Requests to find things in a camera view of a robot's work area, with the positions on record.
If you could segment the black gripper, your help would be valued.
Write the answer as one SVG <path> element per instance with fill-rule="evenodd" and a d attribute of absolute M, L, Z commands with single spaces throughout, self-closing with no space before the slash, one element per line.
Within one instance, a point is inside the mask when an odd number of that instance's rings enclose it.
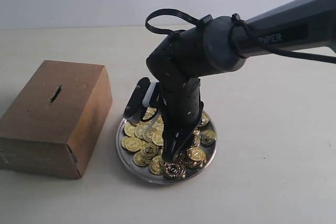
<path fill-rule="evenodd" d="M 200 79 L 191 78 L 179 85 L 161 83 L 161 99 L 164 131 L 163 153 L 165 162 L 186 151 L 194 141 L 194 130 L 201 119 L 203 103 L 200 96 Z"/>

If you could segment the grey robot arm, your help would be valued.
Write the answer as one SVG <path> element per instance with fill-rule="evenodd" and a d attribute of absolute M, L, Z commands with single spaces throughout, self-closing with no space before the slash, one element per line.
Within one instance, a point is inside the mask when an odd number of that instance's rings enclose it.
<path fill-rule="evenodd" d="M 146 65 L 159 82 L 163 159 L 169 163 L 191 143 L 201 120 L 200 77 L 237 71 L 249 57 L 266 54 L 335 63 L 334 57 L 306 53 L 335 49 L 335 0 L 295 0 L 248 20 L 238 14 L 195 19 L 176 9 L 154 11 L 150 18 L 162 15 L 193 25 L 188 30 L 146 26 L 165 36 Z"/>

